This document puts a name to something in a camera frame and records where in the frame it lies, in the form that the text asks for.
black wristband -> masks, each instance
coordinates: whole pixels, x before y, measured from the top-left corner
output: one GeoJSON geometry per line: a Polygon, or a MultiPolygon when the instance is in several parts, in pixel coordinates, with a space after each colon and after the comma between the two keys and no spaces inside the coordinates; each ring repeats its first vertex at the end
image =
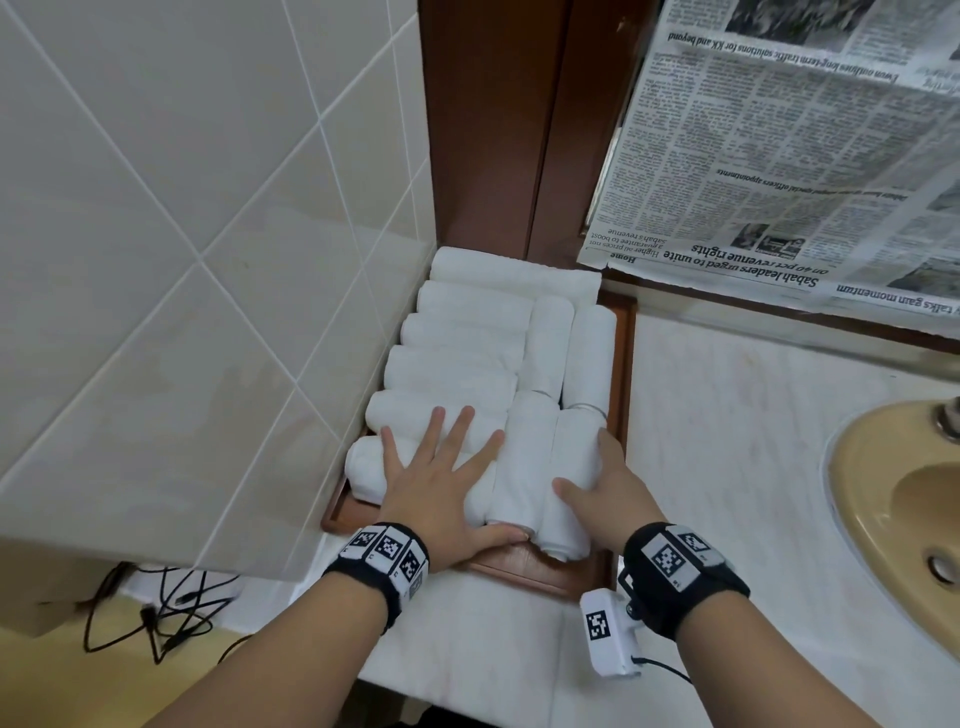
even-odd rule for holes
{"type": "Polygon", "coordinates": [[[630,578],[621,574],[620,583],[631,597],[632,616],[670,640],[708,596],[750,596],[723,554],[686,526],[658,522],[639,528],[623,549],[623,563],[630,578]]]}
{"type": "Polygon", "coordinates": [[[324,574],[343,573],[380,591],[387,601],[386,633],[429,570],[430,552],[416,533],[401,523],[375,523],[354,533],[324,574]]]}

tiled wall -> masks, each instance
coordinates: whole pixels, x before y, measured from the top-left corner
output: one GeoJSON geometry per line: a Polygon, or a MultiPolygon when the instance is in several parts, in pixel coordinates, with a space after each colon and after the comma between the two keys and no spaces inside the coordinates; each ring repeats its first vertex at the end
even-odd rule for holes
{"type": "Polygon", "coordinates": [[[416,0],[0,0],[0,535],[298,578],[436,242],[416,0]]]}

wooden tray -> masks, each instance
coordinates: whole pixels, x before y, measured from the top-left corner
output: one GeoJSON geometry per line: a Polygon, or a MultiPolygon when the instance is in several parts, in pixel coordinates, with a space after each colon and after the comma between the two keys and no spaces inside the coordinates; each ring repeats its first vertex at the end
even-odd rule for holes
{"type": "MultiPolygon", "coordinates": [[[[607,429],[626,448],[630,380],[634,365],[636,299],[601,291],[598,302],[616,314],[607,429]]],[[[321,525],[328,533],[348,536],[361,526],[375,523],[379,510],[375,505],[354,498],[350,484],[344,477],[326,506],[321,525]]],[[[616,578],[616,558],[599,546],[594,546],[586,559],[567,564],[544,556],[532,544],[502,546],[477,554],[465,564],[465,568],[570,601],[579,601],[584,592],[593,589],[613,589],[616,578]]]]}

finger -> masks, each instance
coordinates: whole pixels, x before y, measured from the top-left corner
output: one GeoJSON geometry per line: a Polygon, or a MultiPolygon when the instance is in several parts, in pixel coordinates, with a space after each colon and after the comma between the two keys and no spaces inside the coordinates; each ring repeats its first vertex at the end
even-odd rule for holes
{"type": "Polygon", "coordinates": [[[553,492],[573,511],[577,521],[588,532],[593,525],[593,504],[592,493],[578,488],[565,477],[555,477],[553,479],[553,492]]]}
{"type": "Polygon", "coordinates": [[[428,465],[437,451],[437,443],[440,442],[440,433],[444,431],[444,417],[446,412],[442,407],[434,407],[430,413],[430,424],[423,433],[423,439],[420,440],[420,446],[410,461],[410,465],[428,465]]]}
{"type": "Polygon", "coordinates": [[[626,464],[623,457],[623,446],[610,434],[610,431],[601,427],[597,431],[597,445],[600,448],[600,461],[603,470],[622,468],[626,464]]]}
{"type": "Polygon", "coordinates": [[[403,463],[396,452],[396,440],[389,427],[380,430],[380,440],[383,442],[383,474],[387,476],[387,487],[403,473],[403,463]]]}
{"type": "Polygon", "coordinates": [[[496,460],[496,455],[503,446],[504,437],[503,430],[498,429],[490,436],[487,444],[480,448],[479,452],[457,468],[454,474],[457,476],[457,482],[464,487],[465,492],[476,485],[477,481],[483,477],[483,473],[487,471],[490,463],[496,460]]]}
{"type": "Polygon", "coordinates": [[[522,544],[529,541],[530,537],[518,526],[509,523],[491,523],[474,528],[470,531],[469,538],[470,545],[474,549],[471,555],[474,555],[495,546],[522,544]]]}
{"type": "Polygon", "coordinates": [[[440,445],[440,449],[437,450],[436,460],[444,468],[452,470],[453,464],[457,462],[457,455],[460,454],[460,449],[464,446],[464,438],[467,437],[467,430],[470,423],[473,422],[473,413],[473,407],[464,407],[460,410],[457,421],[450,428],[450,434],[446,436],[446,439],[440,445]]]}

beige sink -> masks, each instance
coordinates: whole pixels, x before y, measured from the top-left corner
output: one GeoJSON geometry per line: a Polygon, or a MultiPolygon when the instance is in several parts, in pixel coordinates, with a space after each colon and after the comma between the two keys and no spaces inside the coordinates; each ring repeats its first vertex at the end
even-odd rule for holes
{"type": "Polygon", "coordinates": [[[960,659],[960,444],[939,402],[880,407],[838,437],[828,462],[840,522],[910,617],[960,659]]]}

